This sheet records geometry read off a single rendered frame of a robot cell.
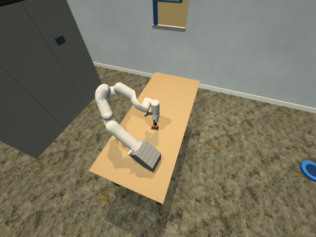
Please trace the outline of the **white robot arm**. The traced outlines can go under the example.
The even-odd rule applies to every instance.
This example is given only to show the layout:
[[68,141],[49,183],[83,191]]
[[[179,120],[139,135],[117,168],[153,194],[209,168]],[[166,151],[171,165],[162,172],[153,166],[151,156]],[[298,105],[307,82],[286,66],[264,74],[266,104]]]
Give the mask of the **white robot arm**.
[[[118,82],[115,86],[111,87],[107,84],[102,84],[96,89],[95,100],[106,130],[129,148],[127,155],[130,155],[130,153],[133,154],[140,148],[142,141],[136,140],[116,122],[107,97],[117,95],[123,95],[124,97],[130,99],[136,109],[145,113],[145,117],[148,115],[155,116],[159,114],[159,101],[146,97],[144,98],[143,103],[140,104],[136,98],[136,92],[121,82]],[[150,107],[152,112],[149,112]]]

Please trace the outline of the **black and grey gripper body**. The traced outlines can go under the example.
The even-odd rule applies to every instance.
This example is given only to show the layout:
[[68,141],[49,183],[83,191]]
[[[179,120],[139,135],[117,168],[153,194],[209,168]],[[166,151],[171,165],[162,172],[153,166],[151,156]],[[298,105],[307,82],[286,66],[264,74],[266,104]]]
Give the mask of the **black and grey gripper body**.
[[154,122],[154,120],[155,120],[155,122],[157,123],[157,122],[158,122],[158,119],[159,119],[159,114],[158,114],[158,115],[153,116],[153,122]]

